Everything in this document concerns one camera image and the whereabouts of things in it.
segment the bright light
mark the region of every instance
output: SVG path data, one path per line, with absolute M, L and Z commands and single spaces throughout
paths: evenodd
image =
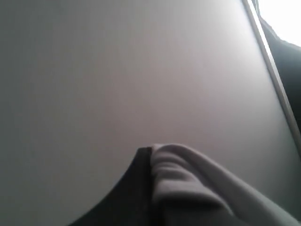
M 277 36 L 301 47 L 301 0 L 258 0 L 261 17 Z

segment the gray wall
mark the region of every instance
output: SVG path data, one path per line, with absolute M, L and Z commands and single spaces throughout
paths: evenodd
M 240 1 L 12 0 L 0 25 L 0 225 L 67 225 L 154 142 L 201 150 L 301 219 L 296 147 Z

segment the gray fabric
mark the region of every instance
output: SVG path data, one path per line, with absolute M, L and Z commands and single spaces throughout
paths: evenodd
M 190 147 L 154 145 L 150 164 L 154 204 L 166 198 L 210 202 L 254 226 L 300 226 L 274 202 Z

